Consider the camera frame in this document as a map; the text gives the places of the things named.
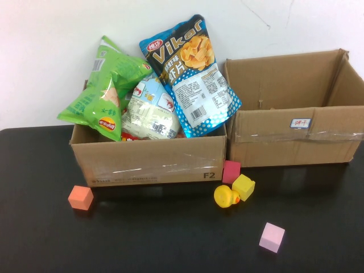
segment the cardboard box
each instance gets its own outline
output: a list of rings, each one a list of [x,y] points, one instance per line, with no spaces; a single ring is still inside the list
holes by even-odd
[[[243,106],[227,124],[242,167],[349,162],[364,136],[364,82],[348,52],[227,60]]]
[[[87,185],[103,187],[221,180],[226,138],[221,126],[200,138],[114,142],[75,125],[70,144]]]

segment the orange foam cube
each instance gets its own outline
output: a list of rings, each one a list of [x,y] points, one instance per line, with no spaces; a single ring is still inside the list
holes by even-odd
[[[88,210],[93,200],[93,194],[90,188],[74,186],[68,201],[74,209]]]

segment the lay's logo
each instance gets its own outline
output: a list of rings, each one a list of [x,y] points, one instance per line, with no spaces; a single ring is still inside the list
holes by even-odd
[[[104,129],[106,129],[107,131],[114,131],[114,129],[115,129],[115,122],[112,118],[109,118],[109,117],[101,118],[98,121],[98,124],[101,127],[103,127]]]
[[[163,44],[163,41],[161,39],[155,40],[147,46],[147,50],[148,51],[157,50],[158,48],[160,48],[162,46],[162,44]]]

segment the green chip bag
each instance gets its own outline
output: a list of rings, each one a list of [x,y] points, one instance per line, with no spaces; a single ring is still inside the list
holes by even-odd
[[[146,61],[123,54],[104,36],[86,89],[57,118],[88,125],[120,141],[121,113],[129,102],[125,95],[150,73],[152,69]]]

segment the light pink foam cube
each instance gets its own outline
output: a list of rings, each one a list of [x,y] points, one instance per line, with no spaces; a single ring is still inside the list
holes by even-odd
[[[263,230],[259,245],[265,249],[269,249],[270,251],[277,253],[283,238],[283,234],[284,229],[270,223],[266,223],[266,227]]]
[[[222,182],[224,184],[233,184],[240,175],[240,167],[240,162],[226,160],[222,174]]]
[[[90,188],[74,186],[68,197],[71,207],[74,209],[88,210],[93,200],[93,194]]]

